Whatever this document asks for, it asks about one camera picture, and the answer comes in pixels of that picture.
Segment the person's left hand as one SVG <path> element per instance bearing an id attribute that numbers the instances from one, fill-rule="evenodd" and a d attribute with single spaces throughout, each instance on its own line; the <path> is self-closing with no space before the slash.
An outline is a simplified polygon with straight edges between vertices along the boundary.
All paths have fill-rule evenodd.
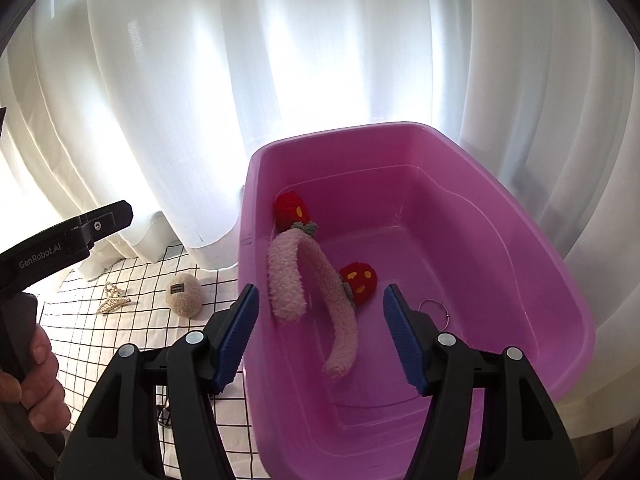
<path id="1" fill-rule="evenodd" d="M 64 401 L 65 390 L 56 378 L 58 359 L 40 325 L 35 327 L 29 350 L 32 367 L 22 382 L 1 372 L 0 402 L 21 403 L 36 431 L 56 434 L 70 423 L 70 409 Z"/>

